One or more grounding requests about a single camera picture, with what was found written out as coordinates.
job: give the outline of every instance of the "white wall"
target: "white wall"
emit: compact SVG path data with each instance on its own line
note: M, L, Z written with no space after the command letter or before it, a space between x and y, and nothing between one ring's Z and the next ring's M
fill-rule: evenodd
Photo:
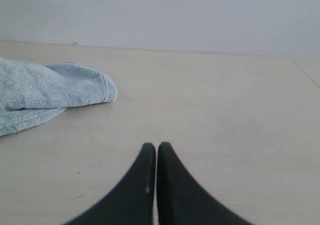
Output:
M320 0L0 0L0 40L320 59Z

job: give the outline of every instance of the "light blue towel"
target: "light blue towel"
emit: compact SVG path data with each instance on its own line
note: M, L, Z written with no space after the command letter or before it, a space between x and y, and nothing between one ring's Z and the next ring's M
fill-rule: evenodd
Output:
M0 136L47 122L67 108L107 103L116 85L77 62L38 65L0 57Z

